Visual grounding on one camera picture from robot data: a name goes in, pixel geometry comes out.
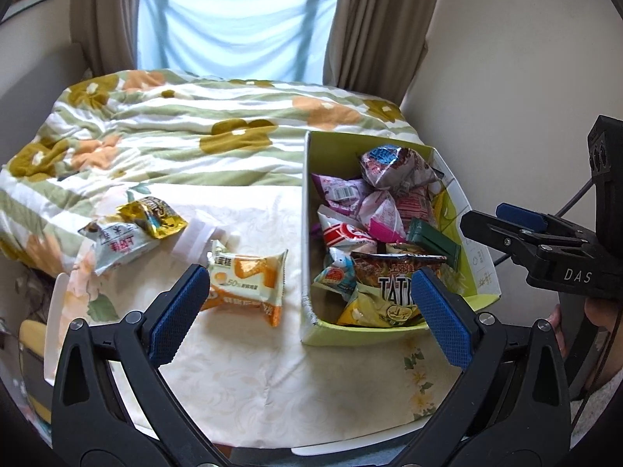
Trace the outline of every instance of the pink snack bag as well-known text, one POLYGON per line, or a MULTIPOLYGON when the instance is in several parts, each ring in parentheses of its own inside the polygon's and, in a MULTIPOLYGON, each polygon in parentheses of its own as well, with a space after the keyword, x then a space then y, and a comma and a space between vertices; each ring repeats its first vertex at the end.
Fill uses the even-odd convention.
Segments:
POLYGON ((411 218, 422 219, 433 227, 437 226, 437 221, 432 212, 431 201, 428 198, 428 191, 425 187, 414 188, 406 196, 396 200, 396 208, 403 221, 404 231, 409 231, 411 218))
POLYGON ((392 243, 404 242, 407 235, 396 203, 388 191, 375 191, 361 204, 359 219, 372 238, 392 243))
POLYGON ((372 193, 372 188, 364 179, 346 181, 338 177, 312 174, 318 194, 335 212, 344 216, 357 217, 363 199, 372 193))

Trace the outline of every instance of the light blue cloth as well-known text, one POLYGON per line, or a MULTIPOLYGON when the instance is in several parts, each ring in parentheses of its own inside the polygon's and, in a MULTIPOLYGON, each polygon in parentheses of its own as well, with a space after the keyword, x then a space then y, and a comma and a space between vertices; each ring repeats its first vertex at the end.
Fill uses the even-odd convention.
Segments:
POLYGON ((138 68, 322 84, 337 0, 141 0, 138 68))

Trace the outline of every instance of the snack bag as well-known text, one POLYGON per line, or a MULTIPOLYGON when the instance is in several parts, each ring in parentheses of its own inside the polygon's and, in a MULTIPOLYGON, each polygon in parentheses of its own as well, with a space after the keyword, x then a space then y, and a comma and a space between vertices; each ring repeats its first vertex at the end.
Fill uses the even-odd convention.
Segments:
POLYGON ((431 201, 428 198, 428 191, 425 187, 413 188, 409 193, 398 198, 396 208, 400 214, 400 219, 403 221, 405 233, 409 231, 412 218, 423 219, 429 225, 437 226, 431 201))
POLYGON ((407 234, 396 203, 387 191, 375 191, 361 204, 359 219, 370 234, 380 242, 404 242, 407 234))
POLYGON ((160 244, 160 240, 147 235, 138 225, 124 222, 119 215, 91 221, 78 230, 78 233, 95 242, 93 272, 98 276, 107 270, 136 260, 160 244))
POLYGON ((357 287, 337 324, 389 328, 420 314, 411 299, 411 276, 424 265, 438 271, 444 256, 352 253, 357 287))
POLYGON ((356 285, 353 259, 337 248, 329 249, 329 264, 317 275, 312 286, 340 293, 348 302, 356 285))
POLYGON ((385 244, 385 252, 391 255, 429 255, 431 253, 416 244, 404 242, 385 244))
POLYGON ((363 199, 372 193, 372 188, 364 179, 345 181, 338 177, 312 174, 318 194, 335 212, 344 216, 357 217, 363 199))
POLYGON ((318 218, 327 248, 337 247, 345 253, 354 249, 362 253, 376 252, 376 241, 356 219, 338 214, 325 205, 318 208, 318 218))
POLYGON ((270 326, 281 320, 285 257, 235 255, 218 240, 208 253, 210 295, 201 310, 224 303, 261 308, 270 326))
POLYGON ((136 223, 153 238, 169 237, 188 224, 169 204, 156 197, 144 197, 117 210, 123 219, 136 223))
POLYGON ((435 171, 417 151, 393 144, 375 147, 359 159, 361 173, 373 187, 388 190, 396 198, 412 188, 437 181, 435 171))

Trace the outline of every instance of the purple snack bag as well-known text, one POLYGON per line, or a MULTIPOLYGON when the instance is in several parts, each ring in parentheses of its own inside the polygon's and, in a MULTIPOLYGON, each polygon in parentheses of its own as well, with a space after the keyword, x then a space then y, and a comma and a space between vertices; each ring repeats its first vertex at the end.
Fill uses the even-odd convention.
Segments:
POLYGON ((312 174, 311 179, 316 185, 318 194, 335 212, 356 218, 363 199, 373 189, 364 179, 347 181, 338 177, 319 176, 312 174))

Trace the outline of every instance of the white sheet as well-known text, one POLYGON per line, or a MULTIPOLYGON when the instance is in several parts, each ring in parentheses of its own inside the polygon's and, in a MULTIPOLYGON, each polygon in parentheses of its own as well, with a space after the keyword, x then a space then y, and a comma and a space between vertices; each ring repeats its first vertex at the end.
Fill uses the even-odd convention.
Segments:
MULTIPOLYGON (((125 203, 128 186, 109 190, 98 211, 110 212, 125 203)), ((258 311, 204 311, 173 362, 160 368, 212 441, 292 448, 347 440, 412 422, 443 400, 458 371, 448 365, 428 333, 362 348, 300 343, 300 187, 150 184, 150 189, 182 216, 203 209, 228 222, 241 233, 231 250, 269 255, 289 249, 278 327, 270 327, 258 311)), ((119 317, 145 310, 186 269, 170 257, 173 243, 172 238, 166 240, 108 278, 92 276, 86 284, 88 293, 108 296, 119 317)), ((86 315, 88 303, 76 298, 80 293, 75 288, 84 286, 80 281, 77 265, 65 294, 60 332, 78 316, 93 324, 86 315)), ((63 337, 58 336, 59 346, 63 337)), ((113 371, 134 422, 149 428, 117 364, 113 371)))

